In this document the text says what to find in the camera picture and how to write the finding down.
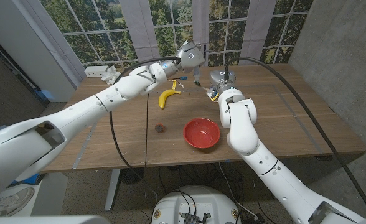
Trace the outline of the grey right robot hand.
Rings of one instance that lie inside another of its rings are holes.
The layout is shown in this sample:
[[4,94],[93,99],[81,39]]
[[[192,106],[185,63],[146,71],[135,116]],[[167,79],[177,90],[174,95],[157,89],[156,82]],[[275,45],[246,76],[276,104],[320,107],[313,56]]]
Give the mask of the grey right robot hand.
[[225,79],[224,70],[213,70],[210,72],[211,87],[219,95],[224,91],[235,88],[236,75],[234,72],[228,73],[228,80]]

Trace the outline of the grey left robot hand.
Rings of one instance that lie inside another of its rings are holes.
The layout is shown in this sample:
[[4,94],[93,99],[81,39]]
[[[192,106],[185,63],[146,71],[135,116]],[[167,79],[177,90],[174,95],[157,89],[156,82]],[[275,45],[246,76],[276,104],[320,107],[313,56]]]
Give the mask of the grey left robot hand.
[[200,48],[193,42],[185,41],[175,54],[176,59],[168,59],[161,62],[166,77],[177,72],[189,73],[194,68],[204,64],[205,59]]

